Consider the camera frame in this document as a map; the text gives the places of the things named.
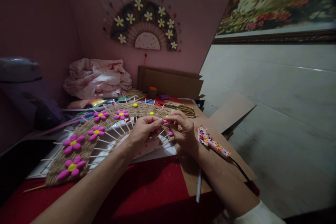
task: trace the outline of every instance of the forearm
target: forearm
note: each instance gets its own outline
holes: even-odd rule
[[[192,153],[226,209],[233,217],[239,217],[256,207],[260,200],[236,175],[211,158],[211,153],[198,142]]]
[[[105,198],[140,148],[127,139],[33,223],[91,223]]]

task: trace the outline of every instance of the red tablecloth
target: red tablecloth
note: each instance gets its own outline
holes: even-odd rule
[[[0,207],[0,223],[30,223],[75,184],[22,193],[44,182],[25,180]],[[190,198],[177,156],[170,156],[130,165],[94,223],[207,223],[223,209],[214,192],[202,194],[200,203]]]

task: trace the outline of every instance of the sleeve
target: sleeve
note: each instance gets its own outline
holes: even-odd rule
[[[244,214],[234,220],[234,224],[286,224],[273,212],[271,212],[267,206],[260,201],[260,203]]]

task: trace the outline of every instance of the white flower decoration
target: white flower decoration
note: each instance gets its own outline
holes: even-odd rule
[[[149,20],[153,20],[152,16],[153,16],[153,13],[149,13],[147,12],[147,14],[144,15],[145,18],[147,18],[146,20],[149,21]]]
[[[173,43],[170,43],[172,48],[176,49],[177,44],[175,44],[175,41]]]
[[[169,25],[169,28],[174,28],[174,20],[172,21],[169,19],[169,22],[167,23]]]
[[[164,9],[165,9],[164,7],[163,7],[162,9],[161,9],[161,7],[159,7],[159,11],[158,11],[158,13],[160,14],[160,16],[166,14]]]
[[[171,36],[173,36],[173,31],[168,29],[168,32],[166,32],[166,36],[170,39]]]
[[[117,26],[121,26],[121,27],[123,27],[124,25],[123,25],[123,19],[120,19],[120,17],[119,16],[117,16],[117,18],[114,18],[114,21],[116,21],[117,22]]]
[[[132,24],[132,22],[135,20],[135,17],[133,17],[133,14],[130,15],[129,13],[127,13],[127,16],[128,17],[126,18],[126,20],[129,21],[130,24]]]
[[[120,40],[120,43],[121,43],[121,44],[122,44],[122,43],[126,43],[126,37],[125,37],[125,36],[123,37],[122,34],[120,34],[120,36],[118,37],[118,39]]]
[[[144,5],[141,3],[141,0],[135,0],[135,2],[134,6],[138,7],[138,11],[140,11]]]
[[[158,23],[159,23],[159,27],[161,27],[161,26],[164,26],[165,24],[165,22],[162,20],[162,19],[160,19],[160,20],[158,20],[157,21]]]

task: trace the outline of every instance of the hand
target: hand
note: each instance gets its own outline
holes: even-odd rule
[[[145,141],[155,141],[160,134],[160,127],[163,124],[163,119],[156,116],[145,116],[137,119],[134,128],[131,131],[129,138],[140,143]]]
[[[194,123],[180,110],[173,111],[168,117],[165,117],[168,123],[165,124],[174,135],[176,142],[182,149],[194,154],[198,151],[198,141],[195,137]]]

